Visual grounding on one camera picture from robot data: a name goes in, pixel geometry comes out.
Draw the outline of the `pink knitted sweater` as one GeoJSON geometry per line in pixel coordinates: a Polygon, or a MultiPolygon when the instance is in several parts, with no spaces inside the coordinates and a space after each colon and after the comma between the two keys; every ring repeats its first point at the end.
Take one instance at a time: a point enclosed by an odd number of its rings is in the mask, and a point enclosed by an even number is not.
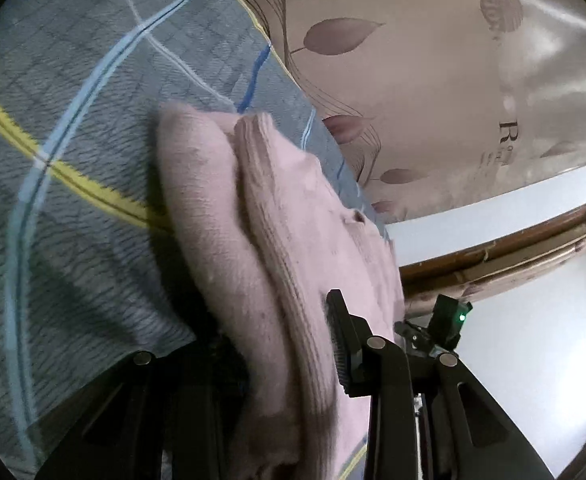
{"type": "Polygon", "coordinates": [[[392,243],[266,113],[171,102],[156,139],[183,258],[249,369],[230,477],[339,477],[363,445],[369,403],[337,379],[325,300],[339,290],[392,338],[406,312],[392,243]]]}

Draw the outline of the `grey plaid bed sheet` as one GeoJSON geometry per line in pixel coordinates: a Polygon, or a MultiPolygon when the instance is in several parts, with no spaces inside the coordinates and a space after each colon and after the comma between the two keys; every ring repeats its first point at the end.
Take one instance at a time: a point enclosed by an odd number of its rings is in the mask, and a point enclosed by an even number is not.
{"type": "Polygon", "coordinates": [[[0,479],[31,479],[115,366],[215,326],[159,189],[164,101],[265,110],[364,214],[381,150],[277,40],[287,0],[0,0],[0,479]]]}

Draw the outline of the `beige leaf-print curtain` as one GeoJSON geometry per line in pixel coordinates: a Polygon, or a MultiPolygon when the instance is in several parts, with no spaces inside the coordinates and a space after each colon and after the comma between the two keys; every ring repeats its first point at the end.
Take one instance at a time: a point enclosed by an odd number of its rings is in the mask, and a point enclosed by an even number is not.
{"type": "Polygon", "coordinates": [[[244,0],[387,223],[586,165],[586,0],[244,0]]]}

